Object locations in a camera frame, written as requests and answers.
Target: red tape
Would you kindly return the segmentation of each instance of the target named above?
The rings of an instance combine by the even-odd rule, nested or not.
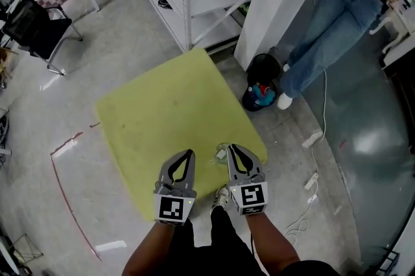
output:
[[[53,166],[53,171],[54,171],[54,174],[55,174],[55,176],[56,176],[56,180],[57,180],[57,182],[58,182],[58,185],[59,185],[59,188],[60,188],[60,192],[62,193],[62,196],[64,197],[64,200],[65,200],[65,203],[66,203],[66,206],[67,206],[67,208],[69,209],[69,212],[71,213],[71,215],[72,215],[72,217],[73,217],[73,220],[75,221],[75,223],[76,223],[76,225],[77,225],[77,227],[78,227],[78,229],[79,229],[79,231],[81,232],[81,234],[82,234],[82,236],[84,237],[84,239],[85,239],[85,241],[86,241],[86,243],[88,244],[88,246],[89,246],[89,248],[92,250],[92,253],[102,262],[102,260],[101,260],[101,258],[98,256],[98,253],[95,251],[95,249],[94,249],[94,247],[91,245],[91,243],[89,242],[89,240],[88,240],[88,238],[86,237],[86,235],[85,235],[85,233],[83,232],[83,230],[81,229],[81,227],[80,227],[80,225],[79,225],[79,223],[78,223],[78,220],[77,220],[77,218],[76,218],[76,216],[75,216],[75,214],[73,213],[73,210],[72,210],[72,208],[71,208],[71,206],[70,206],[70,204],[69,204],[69,201],[67,200],[67,198],[66,198],[66,194],[65,194],[65,191],[64,191],[64,188],[62,187],[62,184],[60,183],[60,179],[59,179],[59,175],[58,175],[58,171],[56,170],[56,166],[55,166],[55,164],[54,164],[54,161],[53,161],[53,154],[55,154],[57,151],[59,151],[61,148],[63,148],[68,142],[70,142],[70,141],[72,141],[72,140],[75,140],[77,137],[79,137],[80,135],[82,135],[84,132],[78,132],[77,134],[75,134],[72,138],[70,138],[70,139],[68,139],[67,141],[65,141],[65,143],[64,144],[62,144],[62,145],[60,145],[57,149],[55,149],[54,150],[54,152],[52,152],[51,153],[51,161],[52,161],[52,166]]]

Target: red line on floor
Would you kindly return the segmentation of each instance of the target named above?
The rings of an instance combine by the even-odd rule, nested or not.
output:
[[[78,132],[77,134],[75,134],[72,138],[69,138],[67,141],[65,141],[63,144],[61,144],[57,149],[55,149],[53,152],[51,152],[51,156],[53,154],[55,154],[57,151],[59,151],[59,149],[63,148],[69,141],[71,140],[75,140],[77,137],[79,137],[80,135],[84,134],[84,132]]]
[[[90,127],[90,128],[94,128],[94,127],[98,126],[99,124],[101,124],[101,122],[98,122],[98,123],[96,123],[96,124],[94,124],[94,125],[90,125],[89,127]]]
[[[342,147],[344,146],[344,144],[346,143],[347,140],[343,140],[340,144],[339,144],[339,149],[342,149]]]
[[[73,220],[75,221],[75,223],[76,223],[79,231],[81,232],[82,236],[84,237],[84,239],[85,239],[86,243],[88,244],[89,248],[92,250],[92,253],[102,262],[101,258],[98,256],[98,253],[95,251],[94,247],[91,245],[91,243],[89,242],[89,240],[86,237],[85,233],[81,229],[81,227],[80,227],[80,225],[78,223],[78,220],[77,220],[75,214],[73,213],[73,210],[71,208],[71,205],[69,204],[69,201],[66,198],[66,194],[65,194],[64,188],[62,187],[62,184],[60,183],[58,171],[57,171],[56,166],[55,166],[54,161],[53,161],[53,154],[55,154],[57,151],[59,151],[59,149],[61,149],[62,147],[64,147],[69,141],[76,139],[77,137],[79,137],[82,134],[83,134],[83,132],[78,132],[77,134],[75,134],[75,136],[73,136],[72,138],[68,139],[67,141],[65,141],[64,144],[60,145],[56,150],[54,150],[54,152],[51,153],[51,161],[52,161],[53,171],[54,171],[54,174],[56,176],[56,180],[57,180],[58,185],[59,185],[59,188],[60,188],[60,192],[62,193],[62,196],[64,197],[66,206],[69,209],[69,212],[71,213],[71,215],[73,217]]]

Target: floor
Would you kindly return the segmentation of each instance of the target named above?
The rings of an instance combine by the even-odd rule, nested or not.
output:
[[[273,53],[283,62],[313,12],[306,0]],[[327,140],[346,183],[364,269],[378,264],[412,212],[415,156],[394,86],[379,60],[391,36],[366,34],[327,70]],[[303,94],[323,123],[324,76]]]
[[[88,0],[65,4],[84,41],[66,40],[54,64],[64,77],[48,72],[43,62],[21,53],[13,79],[0,95],[10,108],[8,147],[12,157],[0,170],[0,221],[14,240],[27,233],[44,253],[29,264],[35,275],[120,275],[147,231],[117,172],[94,110],[97,99],[113,88],[180,54],[179,48],[147,0]],[[214,60],[240,98],[246,77],[233,57]],[[307,209],[312,192],[304,183],[316,167],[302,143],[319,125],[304,100],[290,111],[275,106],[248,114],[268,148],[266,166],[270,203],[267,214],[283,231]],[[78,135],[76,139],[65,142]],[[92,246],[124,240],[126,247],[91,252],[68,211],[60,183],[80,228]],[[307,214],[309,229],[298,235],[302,259],[318,259],[345,273],[359,260],[357,234],[348,195],[327,142],[316,148],[320,166],[318,198]],[[210,201],[195,204],[197,246],[209,245]],[[245,242],[244,218],[228,206]]]

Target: white cord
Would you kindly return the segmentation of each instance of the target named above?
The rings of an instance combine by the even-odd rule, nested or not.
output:
[[[301,232],[306,232],[307,229],[309,228],[309,221],[308,219],[304,218],[305,215],[307,215],[307,213],[310,211],[311,209],[311,205],[313,204],[314,201],[314,196],[317,195],[317,191],[318,191],[318,182],[316,181],[316,191],[313,194],[313,197],[311,198],[310,204],[307,208],[307,210],[305,211],[304,214],[302,214],[299,218],[297,218],[297,220],[293,223],[291,223],[289,226],[287,226],[284,230],[284,237],[286,239],[289,239],[289,237],[293,236],[294,237],[294,241],[291,242],[291,245],[295,246],[297,244],[298,241],[298,234]],[[298,225],[298,227],[296,229],[291,229],[291,227],[293,227],[294,225],[296,225],[298,222],[300,222],[300,224]],[[303,222],[305,223],[305,228],[302,229],[302,225]]]
[[[324,104],[323,104],[324,128],[323,128],[323,135],[322,135],[321,138],[319,138],[319,140],[316,140],[316,142],[313,143],[313,145],[311,147],[311,156],[313,157],[314,164],[316,165],[317,173],[318,173],[318,165],[317,165],[317,162],[316,162],[316,157],[314,156],[314,147],[316,146],[317,143],[321,143],[323,141],[323,139],[326,137],[326,128],[327,128],[327,124],[326,124],[326,100],[327,100],[327,73],[326,73],[326,70],[324,70]]]
[[[311,147],[311,155],[313,157],[314,164],[316,165],[317,173],[318,173],[318,165],[317,165],[317,162],[316,162],[316,158],[314,156],[314,147],[316,146],[317,143],[320,143],[326,137],[326,128],[327,128],[327,124],[326,124],[326,100],[327,100],[327,73],[326,73],[326,70],[324,70],[324,104],[323,104],[324,129],[323,129],[323,135],[322,135],[321,138],[319,138],[319,140],[316,140],[314,142],[314,144],[312,145],[312,147]],[[314,192],[313,196],[311,197],[310,204],[309,204],[307,210],[305,211],[304,214],[302,214],[299,218],[297,218],[297,220],[295,222],[291,223],[284,230],[284,237],[286,239],[289,239],[290,237],[294,237],[294,241],[291,242],[291,245],[293,245],[293,246],[295,246],[297,244],[298,234],[301,233],[301,232],[306,232],[307,229],[309,228],[310,223],[309,223],[308,219],[306,219],[304,217],[310,211],[311,206],[313,205],[314,197],[317,195],[318,182],[315,181],[315,183],[316,183],[316,191]],[[298,224],[298,227],[296,229],[291,229],[291,227],[296,225],[298,222],[300,222],[300,224]]]

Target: office chair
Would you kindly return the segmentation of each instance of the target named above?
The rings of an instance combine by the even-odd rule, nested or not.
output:
[[[58,9],[65,18],[51,20],[48,14],[51,9]],[[49,71],[63,76],[64,73],[52,64],[52,60],[69,26],[82,41],[82,35],[60,5],[43,8],[35,0],[21,0],[9,14],[2,31],[18,42],[20,49],[43,60]]]

